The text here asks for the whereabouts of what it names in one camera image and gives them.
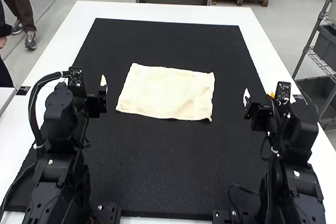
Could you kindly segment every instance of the gray storage bin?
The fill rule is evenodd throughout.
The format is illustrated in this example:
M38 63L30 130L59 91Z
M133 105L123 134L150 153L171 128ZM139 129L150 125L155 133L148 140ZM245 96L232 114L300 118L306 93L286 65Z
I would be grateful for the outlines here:
M328 76L301 79L295 82L308 104L315 107L317 113L323 109L328 96L336 85ZM336 129L336 97L322 115L320 124L325 131Z
M318 28L319 37L314 46L314 52L333 70L336 70L336 30L330 25Z

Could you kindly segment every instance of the sneaker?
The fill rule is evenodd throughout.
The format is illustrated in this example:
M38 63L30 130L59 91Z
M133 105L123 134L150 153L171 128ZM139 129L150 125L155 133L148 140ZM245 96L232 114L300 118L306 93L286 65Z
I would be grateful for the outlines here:
M19 34L23 31L23 25L20 20L15 21L15 23L12 26L12 34Z
M31 50L34 50L36 48L36 32L35 31L27 32L25 47Z

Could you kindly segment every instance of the white table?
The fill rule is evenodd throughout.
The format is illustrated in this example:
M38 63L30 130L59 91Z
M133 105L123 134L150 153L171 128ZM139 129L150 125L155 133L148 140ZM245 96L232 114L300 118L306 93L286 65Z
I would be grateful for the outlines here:
M9 102L15 95L15 88L2 88L0 87L0 116L4 113Z
M298 87L250 8L82 1L76 2L23 85L33 86L46 74L67 70L74 62L95 18L239 25L265 91L268 93L274 91L278 81L288 81L292 83L292 93L300 94ZM44 100L56 84L57 82L50 82L47 84L48 88L43 88L41 91L37 102L37 117L40 124L43 121ZM4 179L0 180L0 200L6 193L4 188L8 188L13 182L34 140L28 124L27 101L28 97L15 97L0 121L0 136L2 138L0 167L2 174L5 174ZM309 162L313 165L321 184L327 223L332 224L336 223L334 214L336 208L336 203L334 203L336 199L336 187L334 186L336 183L336 171L334 170L336 152L321 127L319 130ZM18 133L15 140L13 132ZM4 155L9 158L8 153L18 146L20 146L18 153L15 156L10 156L10 160L13 162L9 163ZM22 220L23 216L23 213L12 213L10 217L3 219L3 223L17 223ZM122 223L136 224L164 223L165 221L169 220L122 218ZM195 223L195 221L173 220L173 223Z

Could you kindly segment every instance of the white cable tie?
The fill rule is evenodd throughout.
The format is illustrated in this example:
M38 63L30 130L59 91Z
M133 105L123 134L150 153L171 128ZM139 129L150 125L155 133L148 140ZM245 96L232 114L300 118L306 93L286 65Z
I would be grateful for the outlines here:
M44 147L44 143L43 143L43 145L39 145L39 146L37 146L37 144L35 143L35 144L33 144L33 149L40 149L40 148L43 148Z
M275 153L275 154L278 154L278 153L279 153L279 151L275 151L275 150L273 149L273 146L271 146L271 151L272 151L273 153Z

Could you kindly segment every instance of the shelf rack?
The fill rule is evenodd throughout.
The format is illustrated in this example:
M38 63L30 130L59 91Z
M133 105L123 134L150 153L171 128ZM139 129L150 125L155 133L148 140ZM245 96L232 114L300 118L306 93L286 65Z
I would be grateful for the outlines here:
M313 50L313 46L311 45L316 32L318 31L318 28L321 24L321 22L324 20L327 24L331 25L334 29L336 29L336 23L335 20L332 20L329 16L328 16L328 12L327 9L329 7L329 4L332 2L333 0L326 0L325 4L318 16L318 19L315 23L315 26L313 28L313 31L307 41L306 46L304 47L301 57L298 61L297 66L295 67L295 70L293 72L292 78L295 79L301 65L302 62L305 58L305 56L308 55L308 57L310 57L315 63L316 65L323 70L324 73L326 73L326 75L333 80L333 82L335 83L334 88L332 89L331 93L329 94L327 100L325 101L323 107L321 110L319 110L319 119L321 120L324 112L327 110L328 106L330 105L331 101L334 99L335 95L336 95L336 72L329 67Z

